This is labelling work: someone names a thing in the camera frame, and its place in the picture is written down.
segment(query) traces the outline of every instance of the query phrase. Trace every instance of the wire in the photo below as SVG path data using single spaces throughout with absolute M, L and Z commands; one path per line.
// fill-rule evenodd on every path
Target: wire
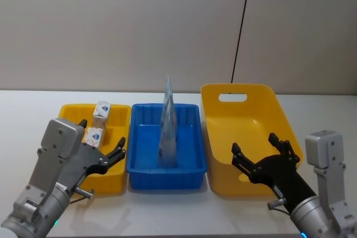
M 71 201 L 69 204 L 77 203 L 77 202 L 82 201 L 82 200 L 84 200 L 84 199 L 86 199 L 86 197 L 82 197 L 82 198 L 79 198 L 79 199 L 77 199 L 77 200 Z
M 282 209 L 278 209 L 278 208 L 272 208 L 271 210 L 275 210 L 275 211 L 279 211 L 279 212 L 282 212 L 282 213 L 285 213 L 286 215 L 290 216 L 290 214 Z

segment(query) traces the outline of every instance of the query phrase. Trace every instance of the table surface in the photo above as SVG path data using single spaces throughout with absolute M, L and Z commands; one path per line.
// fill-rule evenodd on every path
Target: table surface
M 11 212 L 37 161 L 36 149 L 50 119 L 62 105 L 96 103 L 161 103 L 160 93 L 99 93 L 64 91 L 0 91 L 0 219 Z M 357 96 L 280 95 L 278 99 L 305 154 L 305 136 L 331 129 L 344 137 L 346 198 L 357 207 L 354 174 L 357 166 Z M 176 103 L 200 106 L 200 94 L 175 94 Z M 300 175 L 317 191 L 317 178 L 304 162 Z M 215 235 L 298 237 L 290 218 L 268 211 L 271 198 L 225 200 L 215 195 L 205 179 L 195 192 L 133 192 L 97 197 L 70 205 L 51 230 L 49 237 L 117 237 Z

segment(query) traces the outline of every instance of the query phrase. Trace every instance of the large yellow container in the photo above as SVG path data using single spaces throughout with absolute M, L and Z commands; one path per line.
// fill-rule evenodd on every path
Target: large yellow container
M 220 101 L 221 94 L 245 94 L 245 101 Z M 271 195 L 265 185 L 252 184 L 231 164 L 232 143 L 237 142 L 252 162 L 278 154 L 268 141 L 274 132 L 288 139 L 302 162 L 303 154 L 290 124 L 274 94 L 265 85 L 209 84 L 201 89 L 202 124 L 211 189 L 225 197 Z
M 74 123 L 79 123 L 82 119 L 86 119 L 88 127 L 90 127 L 93 122 L 94 109 L 95 104 L 67 104 L 62 107 L 59 117 Z M 111 152 L 121 137 L 125 137 L 124 149 L 127 149 L 130 115 L 130 106 L 111 105 L 103 145 L 100 148 L 103 154 Z M 125 189 L 127 182 L 125 173 L 126 159 L 125 157 L 104 175 L 92 174 L 88 176 L 81 184 L 81 188 L 85 190 L 94 189 L 95 193 L 99 194 L 121 193 Z

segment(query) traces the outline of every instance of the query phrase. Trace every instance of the blue plastic tray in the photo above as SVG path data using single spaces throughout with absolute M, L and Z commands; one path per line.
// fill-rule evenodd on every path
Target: blue plastic tray
M 137 190 L 195 189 L 207 171 L 197 105 L 175 104 L 177 168 L 158 167 L 162 104 L 132 107 L 127 172 Z

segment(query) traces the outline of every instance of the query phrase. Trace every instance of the yellow tray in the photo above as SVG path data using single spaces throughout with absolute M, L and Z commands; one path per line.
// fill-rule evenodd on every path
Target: yellow tray
M 220 101 L 220 94 L 245 94 L 245 101 Z M 252 184 L 248 177 L 231 164 L 232 143 L 237 142 L 245 156 L 254 163 L 278 154 L 268 141 L 274 132 L 280 139 L 288 139 L 294 152 L 303 161 L 303 154 L 290 124 L 274 94 L 265 85 L 209 84 L 201 89 L 202 125 L 208 178 L 211 189 L 225 197 L 271 195 L 265 185 Z
M 67 104 L 61 109 L 59 117 L 68 119 L 74 123 L 79 123 L 82 119 L 87 119 L 88 127 L 93 121 L 93 111 L 95 104 Z M 125 137 L 124 149 L 128 146 L 129 122 L 131 107 L 126 105 L 112 104 L 107 121 L 107 129 L 100 151 L 107 154 L 118 144 L 121 137 Z M 114 165 L 105 175 L 92 174 L 81 184 L 85 190 L 94 189 L 99 194 L 121 193 L 126 186 L 125 162 L 126 157 Z

